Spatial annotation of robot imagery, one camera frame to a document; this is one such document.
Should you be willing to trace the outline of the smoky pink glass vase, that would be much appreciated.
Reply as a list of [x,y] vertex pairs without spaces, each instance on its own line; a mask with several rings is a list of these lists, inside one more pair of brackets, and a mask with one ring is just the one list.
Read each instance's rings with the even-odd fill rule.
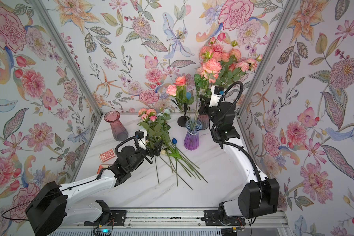
[[104,115],[104,120],[110,125],[116,141],[124,141],[128,138],[128,131],[121,123],[120,117],[121,114],[118,111],[110,111]]

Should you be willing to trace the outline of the coral pink rose stem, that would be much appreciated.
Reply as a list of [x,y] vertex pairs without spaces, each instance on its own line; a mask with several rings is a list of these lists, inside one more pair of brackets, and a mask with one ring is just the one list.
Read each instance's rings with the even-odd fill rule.
[[191,117],[190,106],[194,103],[195,98],[192,90],[188,88],[188,80],[186,76],[180,76],[176,78],[175,85],[177,88],[175,101],[181,112],[184,113],[186,118]]

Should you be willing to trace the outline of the pink rose cluster stem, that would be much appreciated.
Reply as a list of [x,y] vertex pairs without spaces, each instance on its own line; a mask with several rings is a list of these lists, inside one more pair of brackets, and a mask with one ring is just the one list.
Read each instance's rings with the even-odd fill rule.
[[197,73],[204,71],[203,65],[210,60],[218,62],[221,64],[222,69],[224,68],[224,70],[228,70],[232,64],[230,59],[230,52],[226,51],[224,46],[213,37],[200,49],[200,67],[197,69]]

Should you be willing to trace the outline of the large pink rose stem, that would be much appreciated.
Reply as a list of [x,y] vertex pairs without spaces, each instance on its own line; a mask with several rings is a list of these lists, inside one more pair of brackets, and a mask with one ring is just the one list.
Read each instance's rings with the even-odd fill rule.
[[184,116],[186,116],[187,106],[184,95],[184,86],[169,85],[166,92],[173,98],[172,101],[177,105],[178,109]]

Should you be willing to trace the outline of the pink rose spray stem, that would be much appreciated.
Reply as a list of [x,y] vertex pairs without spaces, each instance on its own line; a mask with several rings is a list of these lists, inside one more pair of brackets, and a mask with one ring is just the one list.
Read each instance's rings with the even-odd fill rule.
[[197,96],[203,95],[209,97],[211,95],[211,86],[215,84],[222,65],[215,59],[209,59],[198,68],[194,75],[194,82]]

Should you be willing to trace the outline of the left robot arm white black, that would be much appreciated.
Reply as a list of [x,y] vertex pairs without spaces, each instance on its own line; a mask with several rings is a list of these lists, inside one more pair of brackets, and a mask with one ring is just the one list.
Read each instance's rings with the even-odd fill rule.
[[125,141],[115,149],[117,160],[107,168],[102,168],[97,175],[78,182],[67,184],[46,184],[26,208],[26,216],[37,236],[47,236],[59,227],[79,222],[88,222],[94,226],[112,225],[115,217],[104,200],[96,200],[91,204],[75,206],[75,204],[91,195],[117,187],[126,182],[131,173],[144,161],[152,163],[154,156],[161,153],[163,141],[156,143],[151,149],[139,144],[136,137],[127,141],[135,141],[134,146],[126,146]]

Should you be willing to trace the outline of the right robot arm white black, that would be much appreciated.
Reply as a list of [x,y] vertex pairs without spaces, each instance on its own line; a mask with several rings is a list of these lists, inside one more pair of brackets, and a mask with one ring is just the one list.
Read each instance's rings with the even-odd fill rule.
[[255,219],[273,214],[278,209],[279,183],[270,179],[256,165],[243,146],[240,134],[234,126],[235,109],[231,102],[222,102],[210,106],[210,99],[200,96],[200,114],[206,114],[212,122],[211,136],[215,143],[235,161],[245,180],[240,195],[230,201],[219,204],[220,219],[242,216]]

